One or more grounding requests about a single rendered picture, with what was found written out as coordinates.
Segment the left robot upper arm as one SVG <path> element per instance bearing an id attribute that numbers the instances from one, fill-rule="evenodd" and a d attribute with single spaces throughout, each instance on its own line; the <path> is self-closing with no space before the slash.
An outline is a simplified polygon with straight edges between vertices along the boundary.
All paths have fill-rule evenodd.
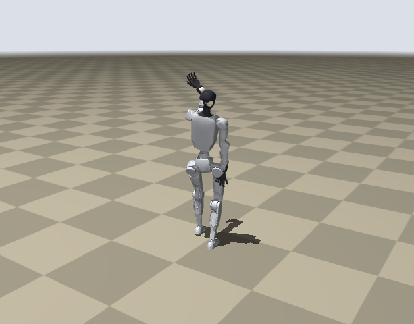
<path id="1" fill-rule="evenodd" d="M 198 108 L 198 110 L 199 111 L 202 111 L 203 110 L 203 108 Z M 193 116 L 193 114 L 196 112 L 197 110 L 191 110 L 191 109 L 189 109 L 188 111 L 187 111 L 187 114 L 186 114 L 186 119 L 188 120 L 188 121 L 191 121 L 192 120 L 192 116 Z"/>

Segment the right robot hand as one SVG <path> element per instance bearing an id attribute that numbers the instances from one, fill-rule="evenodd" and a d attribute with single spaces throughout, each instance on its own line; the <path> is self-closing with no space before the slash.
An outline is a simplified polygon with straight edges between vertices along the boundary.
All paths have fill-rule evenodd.
<path id="1" fill-rule="evenodd" d="M 220 183 L 219 183 L 219 180 L 217 181 L 218 183 L 219 183 L 219 185 L 221 186 L 221 184 L 222 184 L 222 186 L 223 187 L 225 187 L 224 186 L 224 180 L 226 181 L 226 183 L 228 184 L 228 181 L 227 181 L 227 179 L 226 179 L 226 172 L 227 172 L 227 168 L 228 168 L 228 166 L 226 166 L 226 168 L 225 168 L 225 171 L 222 171 L 223 172 L 223 174 L 222 174 L 222 176 L 221 177 L 219 177 L 219 178 L 216 178 L 216 179 L 219 179 L 220 180 Z"/>

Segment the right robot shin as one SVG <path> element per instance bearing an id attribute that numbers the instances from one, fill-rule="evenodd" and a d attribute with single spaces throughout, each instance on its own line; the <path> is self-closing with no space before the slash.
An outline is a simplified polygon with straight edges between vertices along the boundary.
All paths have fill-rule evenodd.
<path id="1" fill-rule="evenodd" d="M 209 241 L 213 240 L 212 241 L 213 243 L 215 242 L 215 236 L 216 236 L 217 228 L 219 226 L 221 213 L 222 213 L 222 202 L 219 201 L 218 204 L 217 204 L 217 211 L 211 211 L 211 213 L 210 213 L 211 232 L 210 232 Z"/>

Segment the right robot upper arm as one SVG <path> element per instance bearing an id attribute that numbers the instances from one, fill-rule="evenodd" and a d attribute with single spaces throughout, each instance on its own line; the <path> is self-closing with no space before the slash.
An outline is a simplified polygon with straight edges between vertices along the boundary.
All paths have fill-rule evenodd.
<path id="1" fill-rule="evenodd" d="M 228 136 L 228 121 L 224 118 L 217 117 L 216 118 L 216 124 L 219 128 L 219 147 L 222 147 L 222 144 L 228 144 L 230 147 L 230 144 L 228 141 L 226 141 Z"/>

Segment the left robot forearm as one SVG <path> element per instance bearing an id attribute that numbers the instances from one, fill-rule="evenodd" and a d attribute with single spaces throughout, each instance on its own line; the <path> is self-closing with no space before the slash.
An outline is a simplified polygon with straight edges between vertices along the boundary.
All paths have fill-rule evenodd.
<path id="1" fill-rule="evenodd" d="M 203 91 L 205 91 L 205 89 L 203 88 L 203 87 L 200 87 L 199 88 L 199 90 L 200 90 L 200 92 L 202 93 Z M 206 102 L 205 102 L 206 103 Z M 206 105 L 207 105 L 207 103 L 206 103 Z M 200 103 L 199 103 L 199 107 L 198 108 L 203 108 L 203 101 L 202 100 L 200 100 Z"/>

